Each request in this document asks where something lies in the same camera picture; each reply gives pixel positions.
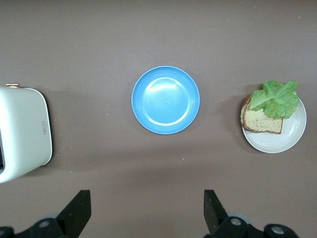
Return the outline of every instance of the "blue plate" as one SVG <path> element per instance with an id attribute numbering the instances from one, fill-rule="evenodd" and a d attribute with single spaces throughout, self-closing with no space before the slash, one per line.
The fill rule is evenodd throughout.
<path id="1" fill-rule="evenodd" d="M 132 109 L 142 126 L 157 134 L 174 134 L 188 127 L 199 109 L 194 80 L 185 71 L 160 66 L 144 73 L 132 92 Z"/>

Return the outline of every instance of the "plate rim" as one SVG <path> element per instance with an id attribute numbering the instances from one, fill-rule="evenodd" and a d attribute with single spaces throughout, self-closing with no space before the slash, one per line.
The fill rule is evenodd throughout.
<path id="1" fill-rule="evenodd" d="M 288 146 L 288 147 L 285 148 L 285 149 L 278 150 L 278 151 L 266 151 L 266 150 L 260 149 L 260 148 L 258 148 L 256 145 L 254 145 L 253 143 L 251 143 L 251 141 L 249 140 L 249 137 L 248 137 L 247 134 L 246 134 L 246 129 L 242 126 L 243 134 L 244 134 L 245 138 L 247 139 L 248 143 L 249 143 L 251 146 L 253 146 L 255 149 L 257 149 L 257 150 L 259 150 L 259 151 L 261 151 L 261 152 L 264 152 L 264 153 L 268 153 L 268 154 L 281 153 L 281 152 L 284 152 L 284 151 L 286 151 L 286 150 L 289 150 L 289 149 L 292 148 L 294 145 L 296 145 L 297 142 L 302 138 L 302 136 L 303 136 L 303 134 L 304 134 L 304 131 L 305 131 L 305 129 L 306 129 L 306 123 L 307 123 L 307 113 L 306 113 L 305 106 L 304 106 L 304 104 L 303 104 L 303 102 L 302 102 L 301 99 L 299 100 L 299 102 L 300 102 L 300 105 L 302 106 L 303 111 L 304 111 L 305 122 L 304 122 L 303 130 L 301 131 L 299 137 L 297 138 L 297 140 L 296 140 L 293 144 L 291 144 L 290 146 Z"/>
<path id="2" fill-rule="evenodd" d="M 197 106 L 197 110 L 195 110 L 194 112 L 194 115 L 193 115 L 193 118 L 191 118 L 189 120 L 189 122 L 181 127 L 180 129 L 178 130 L 172 130 L 172 131 L 168 131 L 168 132 L 162 132 L 162 131 L 157 131 L 153 128 L 149 128 L 148 126 L 146 126 L 144 123 L 142 123 L 142 121 L 140 121 L 140 119 L 138 118 L 137 116 L 137 113 L 136 113 L 136 109 L 135 109 L 135 106 L 134 106 L 134 103 L 133 103 L 133 99 L 134 99 L 134 96 L 135 96 L 135 90 L 136 90 L 136 87 L 137 85 L 139 84 L 139 82 L 145 77 L 146 74 L 148 74 L 149 72 L 153 71 L 153 70 L 156 70 L 156 69 L 159 69 L 159 68 L 169 68 L 169 69 L 174 69 L 174 70 L 177 70 L 177 71 L 180 71 L 182 73 L 184 73 L 185 75 L 187 75 L 187 77 L 192 81 L 193 85 L 195 86 L 195 94 L 197 94 L 197 98 L 195 100 L 195 105 Z M 147 130 L 153 132 L 153 133 L 156 133 L 156 134 L 161 134 L 161 135 L 171 135 L 171 134 L 176 134 L 176 133 L 179 133 L 181 131 L 183 131 L 184 129 L 186 129 L 193 121 L 194 119 L 196 118 L 198 112 L 199 112 L 199 108 L 200 108 L 200 93 L 199 93 L 199 89 L 198 89 L 198 86 L 196 84 L 196 82 L 194 81 L 194 79 L 184 70 L 178 68 L 178 67 L 175 67 L 175 66 L 170 66 L 170 65 L 161 65 L 161 66 L 157 66 L 157 67 L 154 67 L 154 68 L 151 68 L 149 70 L 147 70 L 145 73 L 143 73 L 139 79 L 136 81 L 134 87 L 133 87 L 133 90 L 132 90 L 132 95 L 131 95 L 131 106 L 132 106 L 132 111 L 134 113 L 134 116 L 135 118 L 137 119 L 137 121 Z"/>

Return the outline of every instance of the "bread crust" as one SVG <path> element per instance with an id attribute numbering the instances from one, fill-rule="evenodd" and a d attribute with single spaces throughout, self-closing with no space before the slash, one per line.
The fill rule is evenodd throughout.
<path id="1" fill-rule="evenodd" d="M 245 121 L 245 116 L 246 116 L 246 111 L 248 110 L 248 106 L 249 104 L 251 103 L 251 95 L 248 95 L 243 104 L 242 104 L 242 109 L 241 109 L 241 125 L 243 126 L 243 128 L 245 128 L 246 130 L 250 130 L 250 131 L 253 131 L 253 132 L 270 132 L 270 133 L 274 133 L 274 134 L 281 134 L 282 133 L 282 127 L 283 127 L 283 118 L 282 118 L 282 124 L 281 124 L 281 130 L 279 132 L 276 132 L 276 131 L 271 131 L 271 130 L 255 130 L 255 129 L 251 129 L 249 128 Z"/>

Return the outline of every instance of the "toaster logo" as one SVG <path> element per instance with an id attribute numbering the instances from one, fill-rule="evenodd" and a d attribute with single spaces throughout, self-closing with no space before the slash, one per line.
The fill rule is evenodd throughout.
<path id="1" fill-rule="evenodd" d="M 45 123 L 45 121 L 42 122 L 42 129 L 43 129 L 43 134 L 46 135 L 47 131 L 46 131 L 46 123 Z"/>

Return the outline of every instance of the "sandwich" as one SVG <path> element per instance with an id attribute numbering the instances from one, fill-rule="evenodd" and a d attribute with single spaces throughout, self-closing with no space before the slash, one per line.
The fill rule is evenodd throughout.
<path id="1" fill-rule="evenodd" d="M 241 125 L 253 132 L 282 133 L 283 120 L 288 119 L 297 109 L 298 83 L 281 83 L 276 80 L 263 84 L 263 90 L 256 90 L 243 102 Z"/>

